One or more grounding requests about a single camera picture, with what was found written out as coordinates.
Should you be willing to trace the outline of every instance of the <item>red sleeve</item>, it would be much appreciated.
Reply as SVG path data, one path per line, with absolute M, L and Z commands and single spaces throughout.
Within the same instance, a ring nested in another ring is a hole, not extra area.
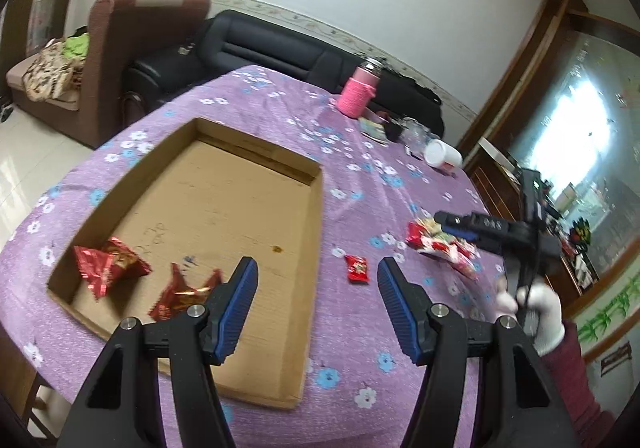
M 610 412 L 602 412 L 587 380 L 582 360 L 578 330 L 573 322 L 564 321 L 564 339 L 553 351 L 542 356 L 569 411 L 582 448 L 597 446 L 614 423 Z

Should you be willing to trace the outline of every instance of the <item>metal screw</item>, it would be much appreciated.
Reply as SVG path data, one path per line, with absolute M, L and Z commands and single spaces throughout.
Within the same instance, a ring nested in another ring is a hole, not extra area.
M 124 330 L 130 331 L 133 327 L 136 326 L 136 323 L 138 323 L 138 320 L 136 320 L 134 317 L 129 316 L 129 318 L 125 318 L 122 322 L 120 322 L 120 326 Z
M 449 308 L 442 303 L 436 303 L 431 306 L 431 312 L 434 313 L 438 318 L 444 318 L 447 314 L 449 314 Z
M 200 305 L 196 303 L 187 309 L 187 314 L 191 316 L 191 318 L 198 318 L 204 314 L 204 305 Z
M 514 320 L 511 316 L 500 316 L 500 325 L 502 325 L 505 329 L 513 329 L 518 322 Z

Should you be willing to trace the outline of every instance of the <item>white cup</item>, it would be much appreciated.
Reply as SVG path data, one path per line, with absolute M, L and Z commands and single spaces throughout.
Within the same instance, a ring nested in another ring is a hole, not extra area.
M 440 139 L 424 147 L 424 160 L 432 168 L 451 173 L 462 164 L 460 152 Z

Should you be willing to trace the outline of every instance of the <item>wallpaper border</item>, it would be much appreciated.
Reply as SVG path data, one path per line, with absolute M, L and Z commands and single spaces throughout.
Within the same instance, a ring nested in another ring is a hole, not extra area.
M 280 22 L 280 24 L 284 23 L 290 28 L 298 28 L 305 33 L 324 40 L 327 43 L 331 43 L 341 49 L 348 50 L 349 52 L 362 52 L 375 56 L 384 56 L 390 66 L 401 74 L 414 78 L 418 84 L 433 90 L 433 92 L 441 98 L 443 104 L 446 104 L 451 110 L 454 110 L 470 123 L 475 119 L 476 115 L 478 115 L 423 73 L 388 52 L 385 52 L 383 49 L 371 45 L 353 34 L 349 34 L 310 16 L 257 0 L 211 0 L 210 14 L 217 14 L 225 8 L 232 8 L 247 14 L 257 15 L 261 18 L 275 20 Z

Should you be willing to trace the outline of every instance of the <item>green cloth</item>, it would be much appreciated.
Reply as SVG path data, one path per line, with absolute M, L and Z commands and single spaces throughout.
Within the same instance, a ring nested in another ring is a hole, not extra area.
M 65 46 L 62 49 L 62 55 L 65 58 L 86 58 L 89 50 L 89 33 L 81 34 L 75 38 L 67 38 Z

